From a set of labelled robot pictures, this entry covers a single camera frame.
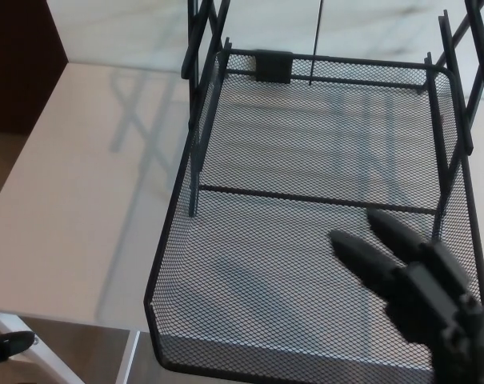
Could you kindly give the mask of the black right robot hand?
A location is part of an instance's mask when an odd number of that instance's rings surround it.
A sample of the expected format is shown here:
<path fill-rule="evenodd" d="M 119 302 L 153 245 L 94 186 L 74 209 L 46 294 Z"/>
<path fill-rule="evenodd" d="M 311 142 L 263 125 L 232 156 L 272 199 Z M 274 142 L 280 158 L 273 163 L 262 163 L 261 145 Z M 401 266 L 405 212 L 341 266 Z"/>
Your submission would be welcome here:
<path fill-rule="evenodd" d="M 484 305 L 440 241 L 427 241 L 390 214 L 368 209 L 374 235 L 401 260 L 394 262 L 361 238 L 329 233 L 335 257 L 385 301 L 385 313 L 408 343 L 430 351 L 436 383 L 484 383 Z"/>

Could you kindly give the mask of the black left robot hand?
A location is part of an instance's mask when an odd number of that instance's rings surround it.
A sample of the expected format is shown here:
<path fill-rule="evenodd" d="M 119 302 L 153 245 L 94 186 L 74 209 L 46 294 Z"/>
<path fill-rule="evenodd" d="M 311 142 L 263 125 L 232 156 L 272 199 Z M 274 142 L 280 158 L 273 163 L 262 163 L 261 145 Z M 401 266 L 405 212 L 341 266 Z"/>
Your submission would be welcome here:
<path fill-rule="evenodd" d="M 0 334 L 0 363 L 31 348 L 34 340 L 35 333 L 32 331 Z"/>

